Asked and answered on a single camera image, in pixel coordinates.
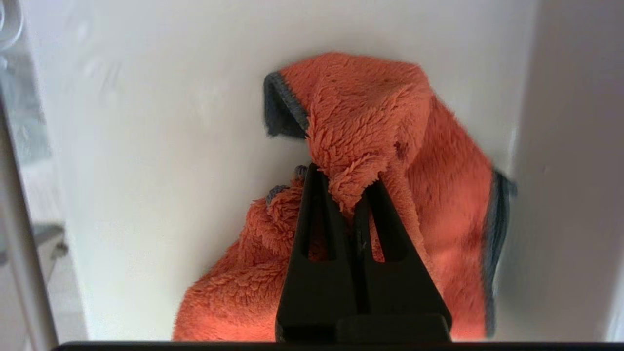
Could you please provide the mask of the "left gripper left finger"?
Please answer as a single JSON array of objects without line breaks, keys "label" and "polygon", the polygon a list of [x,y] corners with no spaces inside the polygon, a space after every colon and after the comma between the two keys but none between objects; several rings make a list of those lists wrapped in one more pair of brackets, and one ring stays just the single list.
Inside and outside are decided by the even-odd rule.
[{"label": "left gripper left finger", "polygon": [[[334,344],[338,322],[357,313],[349,237],[328,183],[316,164],[307,167],[275,320],[275,338],[281,344]],[[325,238],[325,261],[309,258],[316,227]]]}]

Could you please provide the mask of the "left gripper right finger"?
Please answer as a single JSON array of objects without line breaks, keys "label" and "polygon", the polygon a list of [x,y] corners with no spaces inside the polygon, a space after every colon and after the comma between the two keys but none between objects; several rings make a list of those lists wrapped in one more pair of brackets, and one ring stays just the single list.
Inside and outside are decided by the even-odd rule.
[{"label": "left gripper right finger", "polygon": [[366,187],[353,218],[357,287],[365,312],[451,314],[381,180]]}]

